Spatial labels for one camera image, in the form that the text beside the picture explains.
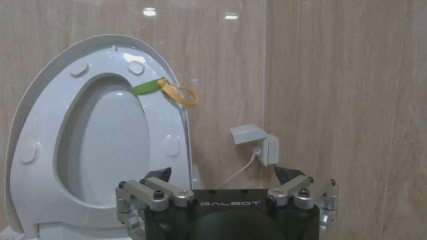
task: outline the toilet lid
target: toilet lid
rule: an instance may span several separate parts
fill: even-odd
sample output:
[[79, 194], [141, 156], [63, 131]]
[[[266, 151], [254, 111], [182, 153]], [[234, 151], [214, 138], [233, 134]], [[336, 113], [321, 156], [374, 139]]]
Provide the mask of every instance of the toilet lid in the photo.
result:
[[15, 114], [7, 152], [6, 207], [17, 231], [43, 223], [119, 226], [115, 186], [173, 167], [191, 188], [186, 109], [133, 87], [175, 74], [157, 51], [122, 35], [69, 48], [35, 78]]

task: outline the metal bracket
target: metal bracket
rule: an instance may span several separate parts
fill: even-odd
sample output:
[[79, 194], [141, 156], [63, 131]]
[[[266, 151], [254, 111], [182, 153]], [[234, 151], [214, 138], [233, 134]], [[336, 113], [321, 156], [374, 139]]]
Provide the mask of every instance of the metal bracket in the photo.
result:
[[283, 207], [289, 204], [290, 196], [301, 189], [309, 187], [312, 182], [312, 177], [300, 175], [281, 187], [269, 189], [269, 198], [274, 200], [278, 207]]
[[187, 208], [195, 199], [195, 193], [190, 189], [181, 188], [157, 177], [151, 177], [145, 181], [146, 186], [153, 189], [159, 189], [171, 197], [174, 205], [181, 208]]
[[135, 180], [121, 182], [115, 188], [118, 220], [126, 225], [127, 234], [134, 240], [146, 240], [141, 218], [145, 219], [147, 207], [151, 211], [162, 212], [170, 208], [171, 198], [175, 206], [187, 208], [195, 199], [194, 191], [165, 181], [170, 176], [171, 170], [166, 168], [150, 172], [139, 182]]

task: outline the wall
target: wall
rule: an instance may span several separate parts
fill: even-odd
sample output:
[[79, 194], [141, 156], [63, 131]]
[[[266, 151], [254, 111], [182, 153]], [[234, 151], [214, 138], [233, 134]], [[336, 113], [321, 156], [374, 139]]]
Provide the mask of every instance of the wall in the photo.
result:
[[426, 1], [270, 0], [266, 31], [266, 128], [338, 180], [332, 239], [426, 239]]
[[[147, 7], [157, 8], [155, 17], [142, 14]], [[229, 12], [239, 19], [226, 20]], [[181, 83], [201, 95], [201, 105], [189, 111], [193, 159], [207, 186], [217, 186], [251, 154], [235, 148], [230, 128], [265, 124], [265, 25], [266, 2], [259, 0], [3, 0], [0, 172], [15, 110], [43, 66], [75, 42], [125, 34], [154, 46]], [[261, 187], [262, 176], [255, 164], [227, 187]]]

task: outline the power cord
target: power cord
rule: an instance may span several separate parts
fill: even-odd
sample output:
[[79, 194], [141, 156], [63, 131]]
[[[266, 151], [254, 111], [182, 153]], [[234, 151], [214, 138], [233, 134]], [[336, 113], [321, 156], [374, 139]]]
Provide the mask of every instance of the power cord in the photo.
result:
[[254, 163], [255, 158], [261, 157], [261, 155], [262, 155], [262, 149], [261, 149], [261, 147], [255, 147], [253, 149], [253, 156], [251, 156], [249, 163], [245, 165], [245, 167], [234, 175], [231, 175], [230, 178], [227, 178], [226, 181], [223, 181], [221, 183], [221, 185], [218, 186], [218, 189], [222, 189], [225, 187], [225, 185], [249, 168], [249, 166]]

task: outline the white toilet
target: white toilet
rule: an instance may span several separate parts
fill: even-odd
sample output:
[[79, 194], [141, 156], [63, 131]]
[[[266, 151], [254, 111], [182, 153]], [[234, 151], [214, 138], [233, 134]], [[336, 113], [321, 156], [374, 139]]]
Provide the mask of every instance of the white toilet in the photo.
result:
[[123, 35], [70, 47], [35, 78], [14, 118], [6, 170], [9, 223], [25, 239], [130, 239], [115, 187], [173, 167], [194, 188], [186, 109], [133, 87], [177, 76], [157, 51]]

